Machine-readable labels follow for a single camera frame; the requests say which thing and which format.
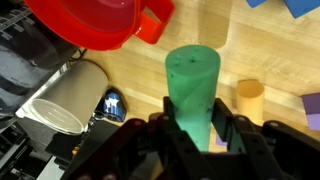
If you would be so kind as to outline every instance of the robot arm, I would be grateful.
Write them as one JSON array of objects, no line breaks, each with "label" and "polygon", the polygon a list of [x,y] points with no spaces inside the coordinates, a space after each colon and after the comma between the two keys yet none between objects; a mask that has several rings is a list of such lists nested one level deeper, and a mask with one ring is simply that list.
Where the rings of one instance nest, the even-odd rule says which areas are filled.
[{"label": "robot arm", "polygon": [[219,98],[214,108],[212,124],[228,152],[199,152],[165,97],[158,118],[128,120],[66,179],[128,179],[151,152],[163,167],[157,179],[320,179],[313,166],[320,162],[318,141],[278,121],[256,126]]}]

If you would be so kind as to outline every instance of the white paper cup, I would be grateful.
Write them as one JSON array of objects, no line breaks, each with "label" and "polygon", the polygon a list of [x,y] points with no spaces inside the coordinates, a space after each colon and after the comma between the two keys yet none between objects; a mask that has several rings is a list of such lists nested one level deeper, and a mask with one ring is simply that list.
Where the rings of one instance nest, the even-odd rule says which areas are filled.
[{"label": "white paper cup", "polygon": [[30,109],[48,127],[65,134],[80,134],[107,87],[105,72],[82,60],[33,99]]}]

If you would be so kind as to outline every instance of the purple block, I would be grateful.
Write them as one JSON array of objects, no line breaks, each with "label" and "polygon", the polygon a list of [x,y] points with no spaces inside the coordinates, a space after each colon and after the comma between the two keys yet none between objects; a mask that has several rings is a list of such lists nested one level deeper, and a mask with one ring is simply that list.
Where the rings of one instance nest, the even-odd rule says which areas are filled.
[{"label": "purple block", "polygon": [[217,144],[217,145],[220,145],[220,146],[227,146],[227,145],[228,145],[228,143],[223,142],[223,141],[220,139],[220,137],[219,137],[218,134],[217,134],[217,138],[216,138],[216,144]]},{"label": "purple block", "polygon": [[302,96],[306,114],[320,114],[320,93],[306,94]]},{"label": "purple block", "polygon": [[309,129],[320,130],[320,114],[307,114]]}]

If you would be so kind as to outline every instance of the plastic cup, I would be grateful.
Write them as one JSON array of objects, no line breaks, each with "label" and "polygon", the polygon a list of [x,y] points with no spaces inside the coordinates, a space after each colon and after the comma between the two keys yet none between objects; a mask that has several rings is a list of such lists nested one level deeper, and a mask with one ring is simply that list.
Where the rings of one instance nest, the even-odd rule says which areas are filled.
[{"label": "plastic cup", "polygon": [[33,99],[30,109],[49,127],[66,134],[80,134],[107,86],[107,76],[100,67],[80,61]]},{"label": "plastic cup", "polygon": [[175,49],[166,58],[169,97],[175,107],[175,119],[200,151],[209,149],[219,70],[219,54],[202,45]]},{"label": "plastic cup", "polygon": [[263,124],[264,86],[257,80],[240,81],[236,88],[238,114]]}]

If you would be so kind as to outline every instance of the wooden block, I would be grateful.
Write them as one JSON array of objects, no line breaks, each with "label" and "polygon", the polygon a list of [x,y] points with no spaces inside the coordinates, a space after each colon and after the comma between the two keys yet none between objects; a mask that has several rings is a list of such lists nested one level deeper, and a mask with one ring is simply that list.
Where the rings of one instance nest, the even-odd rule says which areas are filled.
[{"label": "wooden block", "polygon": [[320,6],[319,0],[285,0],[293,17],[298,18]]}]

